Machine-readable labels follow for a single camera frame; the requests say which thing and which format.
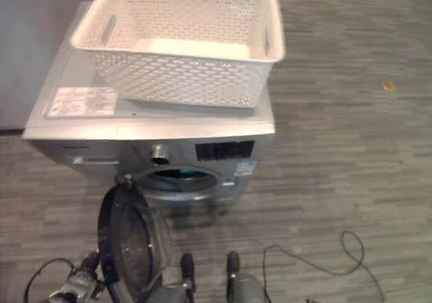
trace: white wall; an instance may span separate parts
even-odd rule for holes
[[[0,130],[23,128],[85,0],[0,0]]]

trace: label sticker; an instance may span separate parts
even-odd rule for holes
[[[110,87],[61,87],[55,94],[49,117],[113,115],[117,93]]]
[[[235,176],[250,176],[255,172],[255,168],[257,168],[258,161],[257,160],[245,160],[240,161],[237,164],[237,170],[235,172]]]

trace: control panel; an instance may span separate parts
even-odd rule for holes
[[[196,144],[198,161],[249,158],[255,141]]]

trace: perforated basket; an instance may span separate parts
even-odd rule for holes
[[[255,107],[284,56],[277,0],[94,0],[72,45],[119,96]]]

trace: wire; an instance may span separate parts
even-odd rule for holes
[[[54,259],[48,260],[47,262],[43,263],[43,265],[33,274],[32,278],[30,278],[30,281],[27,283],[26,289],[24,290],[24,298],[23,298],[24,303],[28,303],[28,292],[30,291],[30,288],[33,284],[34,279],[42,273],[42,271],[45,269],[45,267],[47,267],[48,265],[50,265],[52,263],[57,263],[57,262],[63,262],[65,264],[69,265],[70,272],[69,272],[69,275],[67,276],[67,279],[69,279],[69,277],[75,271],[75,266],[72,263],[72,261],[70,261],[69,259],[66,259],[66,258],[54,258]]]
[[[347,235],[351,235],[353,236],[358,244],[360,245],[360,258],[357,259],[350,251],[349,249],[346,247],[346,243],[345,243],[345,238]],[[274,244],[272,246],[268,246],[264,249],[263,251],[263,278],[264,278],[264,294],[266,299],[269,301],[269,303],[272,303],[269,293],[267,291],[267,276],[266,276],[266,266],[265,266],[265,260],[267,257],[267,251],[272,250],[274,248],[278,249],[279,251],[283,252],[285,255],[292,257],[294,259],[297,259],[299,261],[301,261],[302,263],[305,263],[315,269],[318,269],[319,271],[322,271],[326,274],[329,275],[333,275],[333,276],[347,276],[352,274],[353,272],[355,272],[357,269],[359,269],[360,267],[362,267],[364,270],[366,270],[366,272],[369,274],[369,276],[371,277],[371,279],[373,280],[375,286],[378,289],[379,295],[381,296],[381,303],[385,303],[385,297],[384,297],[384,293],[381,289],[381,286],[379,285],[379,282],[377,280],[377,278],[372,274],[372,272],[370,271],[370,269],[363,263],[363,261],[365,260],[365,245],[362,243],[362,240],[354,233],[351,231],[343,231],[342,235],[340,237],[340,242],[342,245],[342,248],[344,249],[345,254],[350,257],[353,261],[356,262],[356,265],[354,267],[352,267],[350,270],[348,271],[342,271],[342,272],[336,272],[336,271],[330,271],[329,269],[323,268],[321,266],[318,266],[312,262],[310,262],[309,260],[306,260],[305,258],[294,254],[292,252],[287,251],[286,249],[282,248],[279,244]]]

